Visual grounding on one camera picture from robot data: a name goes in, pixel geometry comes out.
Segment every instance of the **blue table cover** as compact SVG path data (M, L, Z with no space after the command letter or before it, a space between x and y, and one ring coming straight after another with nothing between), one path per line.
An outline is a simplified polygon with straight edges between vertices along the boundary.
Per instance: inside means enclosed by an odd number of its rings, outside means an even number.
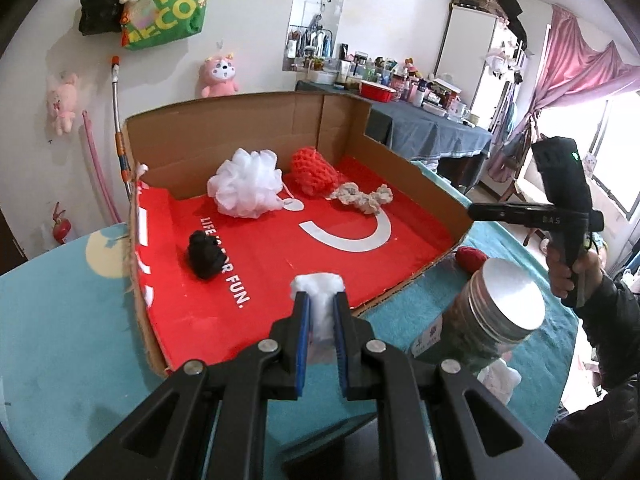
M509 408L544 438L568 375L577 320L551 295L542 266L503 227L476 223L465 244L518 263L543 292L544 325L510 363L522 383ZM377 337L406 348L467 279L446 258L364 317ZM80 238L0 276L0 422L40 480L61 480L160 382L138 335L126 225ZM283 460L352 430L374 410L373 402L340 397L334 366L309 367L301 400L269 404L265 478L284 479Z

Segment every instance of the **blue gripper pad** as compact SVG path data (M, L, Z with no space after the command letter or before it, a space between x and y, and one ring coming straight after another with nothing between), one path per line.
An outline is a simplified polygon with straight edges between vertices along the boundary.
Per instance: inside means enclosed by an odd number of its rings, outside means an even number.
M334 339L335 339L335 354L338 357L338 378L340 379L340 389L342 396L347 396L348 381L348 364L347 364L347 352L346 344L344 341L344 331L342 330L342 321L340 320L340 307L337 298L334 299Z
M309 346L309 331L312 329L310 311L311 300L305 294L300 319L298 348L296 349L296 393L298 396L302 395L302 389L305 387L306 352Z

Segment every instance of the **white bath sponge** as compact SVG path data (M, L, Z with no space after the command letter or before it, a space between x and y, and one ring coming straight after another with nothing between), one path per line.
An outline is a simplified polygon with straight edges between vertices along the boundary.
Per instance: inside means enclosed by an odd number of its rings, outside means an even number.
M239 148L207 182L207 194L218 211L236 218L258 218L262 213L282 209L282 171L278 157L270 150L247 153Z

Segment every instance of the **table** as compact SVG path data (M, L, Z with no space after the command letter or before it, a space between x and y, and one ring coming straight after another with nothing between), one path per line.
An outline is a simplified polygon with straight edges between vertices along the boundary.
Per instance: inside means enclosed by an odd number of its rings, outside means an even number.
M468 203L431 171L423 173ZM551 295L545 270L499 224L477 222L465 243L523 266L543 293L545 322L510 363L522 383L509 407L544 438L568 375L577 319ZM138 335L127 258L127 227L118 224L0 276L0 422L39 480L61 480L161 382ZM377 337L407 348L466 280L445 258L364 317ZM264 477L282 480L283 461L374 412L372 401L342 399L334 365L310 366L298 402L269 403Z
M332 85L298 81L296 90L345 93ZM461 158L453 171L445 174L454 186L467 188L479 179L482 164L489 155L492 134L478 126L471 127L438 117L404 101L371 103L366 134L382 142L407 160L424 160L434 168L441 158Z

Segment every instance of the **pink stuffed animal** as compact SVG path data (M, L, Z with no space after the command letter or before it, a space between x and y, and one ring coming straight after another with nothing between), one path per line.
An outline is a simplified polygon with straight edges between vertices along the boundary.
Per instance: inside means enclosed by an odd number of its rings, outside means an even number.
M233 54L226 57L209 57L202 67L202 79L205 87L202 97L220 97L233 95L238 91L238 84L234 81L236 69L231 60Z
M53 127L60 136L71 132L74 119L76 118L76 103L78 102L78 90L76 89L78 76L69 75L63 83L55 90L49 92L47 105L49 115L54 118Z

